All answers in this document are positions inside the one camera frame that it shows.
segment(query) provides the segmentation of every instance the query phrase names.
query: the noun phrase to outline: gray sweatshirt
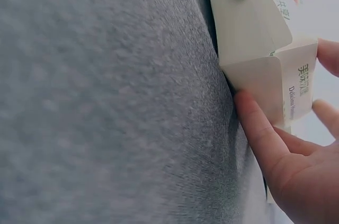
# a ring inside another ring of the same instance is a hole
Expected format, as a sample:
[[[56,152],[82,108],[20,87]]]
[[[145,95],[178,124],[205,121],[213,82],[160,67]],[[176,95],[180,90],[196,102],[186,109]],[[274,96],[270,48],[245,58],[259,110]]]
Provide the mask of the gray sweatshirt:
[[[0,223],[267,223],[209,0],[0,0]]]

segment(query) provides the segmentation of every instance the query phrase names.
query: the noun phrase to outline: box flap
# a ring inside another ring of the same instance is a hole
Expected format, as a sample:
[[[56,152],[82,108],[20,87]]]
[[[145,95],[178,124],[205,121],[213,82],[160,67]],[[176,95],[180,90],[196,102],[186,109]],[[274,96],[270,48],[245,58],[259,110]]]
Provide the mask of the box flap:
[[[266,57],[292,42],[274,0],[211,0],[220,65]]]

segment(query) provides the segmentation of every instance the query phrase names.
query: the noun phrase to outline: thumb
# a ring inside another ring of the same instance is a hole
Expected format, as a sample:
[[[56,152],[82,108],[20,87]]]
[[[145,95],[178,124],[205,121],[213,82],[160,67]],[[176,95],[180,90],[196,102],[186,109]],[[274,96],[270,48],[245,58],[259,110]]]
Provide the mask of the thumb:
[[[332,136],[339,139],[339,111],[323,100],[316,100],[313,103],[313,111],[326,126]]]

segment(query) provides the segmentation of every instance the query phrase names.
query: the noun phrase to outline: white box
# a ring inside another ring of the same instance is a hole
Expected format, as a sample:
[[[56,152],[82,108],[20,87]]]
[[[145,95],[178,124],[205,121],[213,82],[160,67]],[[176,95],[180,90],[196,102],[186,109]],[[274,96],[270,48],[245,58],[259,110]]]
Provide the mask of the white box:
[[[302,31],[293,0],[211,0],[219,65],[286,128],[311,110],[317,38]]]

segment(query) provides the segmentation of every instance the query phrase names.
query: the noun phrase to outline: cardboard packaging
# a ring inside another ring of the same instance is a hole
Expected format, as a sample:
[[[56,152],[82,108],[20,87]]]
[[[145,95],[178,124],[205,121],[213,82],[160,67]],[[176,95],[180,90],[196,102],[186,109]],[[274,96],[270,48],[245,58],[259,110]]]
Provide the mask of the cardboard packaging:
[[[252,93],[270,122],[289,128],[311,110],[317,38],[293,0],[211,0],[219,64]]]

